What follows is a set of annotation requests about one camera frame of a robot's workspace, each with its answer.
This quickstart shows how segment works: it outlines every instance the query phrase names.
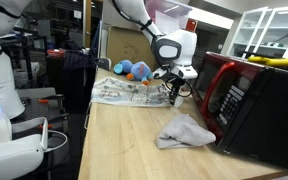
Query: paper sheet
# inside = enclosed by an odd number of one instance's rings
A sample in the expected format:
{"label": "paper sheet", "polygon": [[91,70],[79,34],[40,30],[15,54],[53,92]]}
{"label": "paper sheet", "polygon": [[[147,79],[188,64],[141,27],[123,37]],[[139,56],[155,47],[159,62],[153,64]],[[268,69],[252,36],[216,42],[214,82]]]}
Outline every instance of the paper sheet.
{"label": "paper sheet", "polygon": [[134,85],[106,77],[94,83],[91,101],[119,106],[165,107],[170,106],[168,94],[164,84]]}

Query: plush toy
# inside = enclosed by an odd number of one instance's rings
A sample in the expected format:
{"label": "plush toy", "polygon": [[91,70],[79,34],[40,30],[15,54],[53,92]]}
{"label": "plush toy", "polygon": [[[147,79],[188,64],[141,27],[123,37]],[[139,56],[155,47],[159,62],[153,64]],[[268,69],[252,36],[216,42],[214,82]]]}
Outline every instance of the plush toy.
{"label": "plush toy", "polygon": [[116,74],[126,74],[128,80],[141,81],[144,85],[149,85],[149,80],[153,78],[150,67],[143,61],[133,64],[129,60],[123,60],[114,66]]}

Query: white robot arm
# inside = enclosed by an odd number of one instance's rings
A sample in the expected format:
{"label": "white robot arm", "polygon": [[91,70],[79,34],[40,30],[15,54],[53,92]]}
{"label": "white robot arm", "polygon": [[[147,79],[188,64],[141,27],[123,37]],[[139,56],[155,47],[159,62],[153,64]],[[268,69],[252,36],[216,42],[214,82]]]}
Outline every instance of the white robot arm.
{"label": "white robot arm", "polygon": [[169,95],[174,104],[180,87],[186,79],[194,79],[197,73],[192,64],[197,36],[193,32],[177,30],[171,34],[161,33],[147,14],[143,0],[110,0],[117,12],[126,20],[138,25],[151,44],[152,53],[159,65],[153,75],[172,83]]}

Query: black bag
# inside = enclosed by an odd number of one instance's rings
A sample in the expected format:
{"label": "black bag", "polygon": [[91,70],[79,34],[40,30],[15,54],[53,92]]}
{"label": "black bag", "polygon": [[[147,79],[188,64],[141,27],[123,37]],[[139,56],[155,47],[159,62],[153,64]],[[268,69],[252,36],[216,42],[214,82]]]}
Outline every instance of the black bag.
{"label": "black bag", "polygon": [[87,110],[97,69],[95,52],[96,50],[89,54],[81,51],[65,53],[63,105],[68,113],[80,114]]}

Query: microwave handle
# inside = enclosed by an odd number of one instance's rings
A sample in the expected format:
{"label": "microwave handle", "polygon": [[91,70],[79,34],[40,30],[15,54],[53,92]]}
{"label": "microwave handle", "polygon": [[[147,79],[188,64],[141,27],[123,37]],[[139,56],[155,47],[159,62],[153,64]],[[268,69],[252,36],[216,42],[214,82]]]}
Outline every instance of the microwave handle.
{"label": "microwave handle", "polygon": [[210,114],[208,111],[208,104],[211,98],[211,95],[217,85],[217,83],[219,82],[219,80],[221,79],[221,77],[227,72],[232,70],[235,67],[235,63],[234,62],[228,62],[225,63],[220,70],[216,73],[215,77],[213,78],[210,86],[208,87],[207,91],[206,91],[206,95],[205,95],[205,99],[204,99],[204,103],[202,104],[202,113],[204,115],[208,115]]}

